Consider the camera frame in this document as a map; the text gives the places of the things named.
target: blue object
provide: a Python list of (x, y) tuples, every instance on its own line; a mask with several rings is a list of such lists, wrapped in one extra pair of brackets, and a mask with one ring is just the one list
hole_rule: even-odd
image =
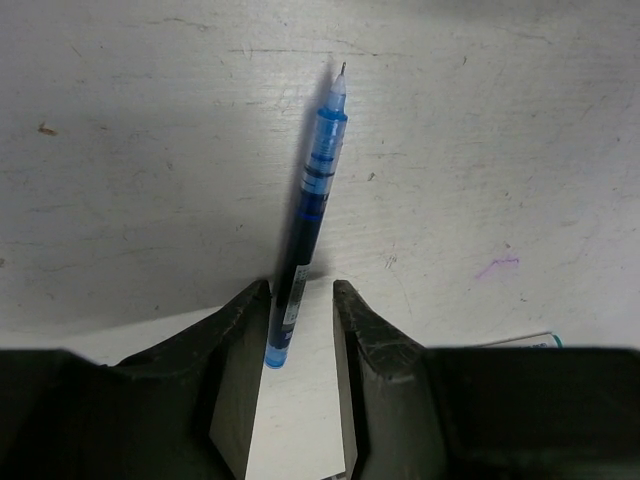
[(274, 288), (275, 302), (269, 323), (265, 364), (280, 368), (289, 343), (309, 275), (331, 183), (336, 172), (342, 138), (347, 126), (345, 64), (333, 83), (325, 104), (318, 110), (314, 139), (302, 175), (300, 200), (287, 244), (285, 260)]

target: pen label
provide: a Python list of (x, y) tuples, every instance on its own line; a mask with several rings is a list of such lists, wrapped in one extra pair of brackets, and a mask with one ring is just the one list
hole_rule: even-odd
[(296, 273), (293, 276), (293, 285), (291, 286), (291, 294), (289, 295), (289, 303), (287, 310), (284, 312), (284, 320), (282, 325), (293, 325), (298, 318), (298, 310), (300, 310), (300, 301), (304, 292), (304, 285), (307, 283), (309, 276), (309, 267), (311, 265), (298, 265)]

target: white painted surface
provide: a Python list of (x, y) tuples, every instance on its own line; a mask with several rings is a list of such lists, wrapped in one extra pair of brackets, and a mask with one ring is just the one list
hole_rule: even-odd
[(425, 344), (640, 347), (639, 31), (633, 0), (5, 0), (1, 342), (117, 361), (271, 275), (305, 109), (346, 60), (251, 479), (342, 468), (335, 278)]

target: scuff mark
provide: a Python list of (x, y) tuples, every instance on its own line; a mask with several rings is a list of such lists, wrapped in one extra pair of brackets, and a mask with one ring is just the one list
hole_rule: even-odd
[(513, 265), (517, 266), (520, 264), (520, 259), (517, 257), (506, 257), (506, 258), (496, 258), (493, 262), (491, 262), (487, 267), (478, 272), (475, 276), (476, 280), (480, 280), (481, 278), (487, 276), (491, 271), (495, 269), (496, 266), (502, 265)]
[(42, 133), (43, 135), (49, 135), (50, 137), (55, 137), (58, 132), (56, 132), (53, 128), (49, 128), (45, 125), (45, 122), (42, 122), (40, 125), (38, 125), (38, 132)]
[(71, 50), (76, 52), (76, 55), (78, 55), (80, 58), (82, 58), (82, 55), (80, 55), (80, 52), (78, 50), (76, 50), (76, 47), (74, 47), (73, 45), (71, 45)]

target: scratch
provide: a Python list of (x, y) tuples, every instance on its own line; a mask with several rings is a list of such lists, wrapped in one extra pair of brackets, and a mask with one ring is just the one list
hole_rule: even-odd
[[(228, 53), (242, 53), (246, 55), (246, 49), (232, 48), (227, 50)], [(302, 50), (294, 48), (255, 48), (251, 50), (251, 53), (312, 53), (316, 55), (344, 55), (344, 56), (357, 56), (357, 57), (412, 57), (405, 53), (395, 52), (382, 52), (382, 53), (365, 53), (365, 52), (336, 52), (335, 50)]]
[(80, 58), (82, 58), (82, 55), (80, 55), (80, 52), (78, 50), (76, 50), (76, 47), (74, 47), (73, 45), (71, 45), (71, 50), (76, 52), (76, 55), (78, 55)]
[(411, 320), (413, 320), (413, 310), (411, 309), (411, 303), (409, 302), (409, 297), (407, 296), (407, 290), (404, 288), (404, 284), (400, 281), (400, 279), (396, 275), (396, 272), (391, 270), (391, 273), (395, 277), (396, 282), (398, 282), (398, 284), (402, 288), (402, 295), (404, 295), (404, 301), (407, 302), (407, 308), (409, 309), (409, 318), (411, 318)]
[(30, 208), (29, 211), (33, 213), (51, 213), (60, 208), (75, 207), (75, 206), (76, 206), (75, 203), (63, 203), (60, 205), (43, 205), (42, 207)]
[(161, 25), (163, 23), (169, 23), (169, 22), (178, 22), (178, 23), (182, 23), (187, 27), (196, 27), (201, 32), (206, 32), (207, 30), (213, 27), (213, 25), (205, 25), (204, 23), (188, 22), (185, 19), (179, 18), (179, 17), (163, 18), (162, 20), (155, 20), (152, 22), (145, 22), (145, 23), (147, 25)]
[(481, 270), (476, 274), (476, 280), (480, 280), (482, 277), (486, 276), (489, 272), (491, 272), (496, 265), (518, 265), (520, 263), (519, 258), (514, 257), (506, 257), (506, 258), (496, 258), (493, 262), (491, 262), (487, 267)]
[(544, 35), (531, 35), (529, 33), (514, 32), (513, 30), (511, 30), (509, 28), (505, 28), (505, 27), (495, 27), (495, 28), (497, 30), (504, 30), (505, 32), (510, 33), (511, 35), (515, 35), (517, 37), (526, 38), (528, 40), (544, 40), (545, 42), (547, 42), (548, 45), (553, 45), (553, 42), (550, 41)]
[(368, 153), (367, 156), (376, 156), (378, 158), (381, 157), (406, 157), (406, 153), (401, 152), (391, 152), (391, 153)]
[(385, 270), (389, 270), (394, 263), (398, 261), (398, 256), (394, 253), (389, 258), (387, 258), (387, 263), (384, 265)]
[(72, 263), (69, 265), (62, 265), (60, 267), (41, 267), (38, 266), (38, 270), (42, 271), (42, 272), (46, 272), (46, 273), (55, 273), (55, 272), (59, 272), (61, 270), (66, 270), (67, 268), (76, 268), (76, 267), (80, 267), (81, 265)]
[(631, 89), (631, 95), (629, 95), (629, 100), (627, 100), (627, 104), (624, 106), (623, 112), (629, 110), (633, 106), (633, 97), (636, 94), (636, 84), (633, 84), (633, 88)]

